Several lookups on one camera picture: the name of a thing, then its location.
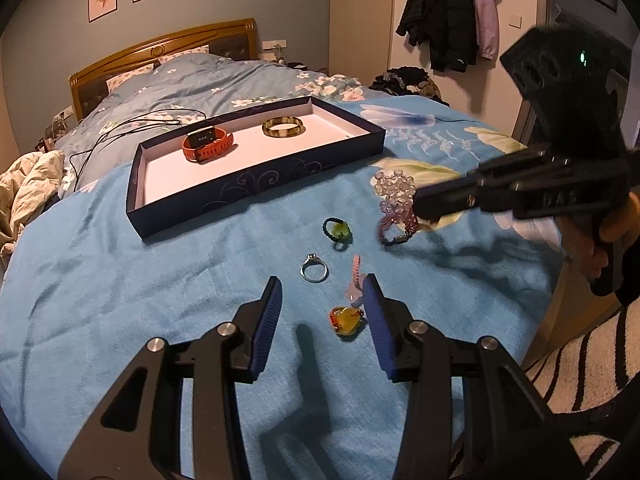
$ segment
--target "smartwatch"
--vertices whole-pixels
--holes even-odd
[[[222,155],[234,143],[234,134],[215,126],[206,126],[188,134],[182,142],[184,157],[191,162],[204,162]]]

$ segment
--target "power outlet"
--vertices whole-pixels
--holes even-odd
[[[274,48],[286,48],[287,40],[275,40],[275,41],[263,41],[262,49],[263,50],[273,50]]]
[[[58,120],[58,119],[62,119],[63,121],[67,120],[69,117],[71,117],[74,114],[74,108],[72,106],[69,106],[67,108],[65,108],[64,110],[62,110],[61,112],[55,114],[53,116],[53,120]]]

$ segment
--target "pillow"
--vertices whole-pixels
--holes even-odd
[[[164,65],[170,59],[181,56],[182,54],[208,54],[208,53],[209,53],[209,45],[197,46],[196,48],[190,48],[189,50],[174,52],[173,54],[168,54],[167,56],[159,57],[158,61],[160,62],[161,65]]]
[[[109,88],[109,93],[113,92],[118,86],[124,83],[126,80],[131,79],[135,75],[148,74],[154,69],[154,64],[150,63],[143,67],[137,68],[135,70],[131,70],[130,72],[125,72],[124,74],[117,75],[116,77],[112,77],[111,79],[107,79],[107,86]]]

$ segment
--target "blue bedspread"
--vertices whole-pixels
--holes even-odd
[[[380,168],[434,182],[513,143],[421,97],[339,105],[387,129],[382,160],[268,190],[145,241],[125,214],[124,164],[25,229],[0,291],[0,405],[47,472],[57,474],[87,416],[149,338],[198,338],[276,275],[284,299],[266,370],[238,386],[252,477],[390,478],[408,388],[387,381],[368,328],[346,341],[328,322],[330,309],[346,304],[354,254],[415,317],[455,338],[494,334],[524,356],[562,263],[551,223],[473,211],[385,250],[372,187]],[[344,252],[322,234],[329,216],[353,230]],[[299,274],[311,252],[330,268],[319,285]],[[193,475],[184,397],[182,468]],[[457,431],[461,398],[458,388]]]
[[[266,61],[234,62],[226,57],[189,54],[172,59],[149,74],[125,81],[74,131],[57,142],[56,148],[63,150],[68,159],[75,153],[91,149],[101,135],[140,115],[190,124],[202,119],[195,110],[213,117],[241,107],[310,94],[332,102],[386,95],[340,74],[326,77]],[[191,110],[180,110],[181,107]],[[144,120],[126,124],[114,130],[110,138],[148,124]],[[154,128],[98,145],[82,172],[78,187],[132,161],[140,142],[168,129],[168,126]],[[73,157],[72,162],[78,170],[86,157]]]

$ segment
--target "metal screw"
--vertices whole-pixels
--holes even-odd
[[[223,323],[217,328],[222,337],[227,337],[236,333],[236,326],[233,323]]]
[[[427,324],[424,321],[412,321],[409,323],[409,332],[412,334],[424,334],[427,332]]]
[[[498,343],[498,340],[495,337],[488,335],[480,340],[480,346],[485,350],[497,350],[500,343]]]
[[[164,340],[160,339],[159,337],[150,339],[146,343],[146,348],[148,350],[151,350],[152,352],[158,352],[164,348]]]

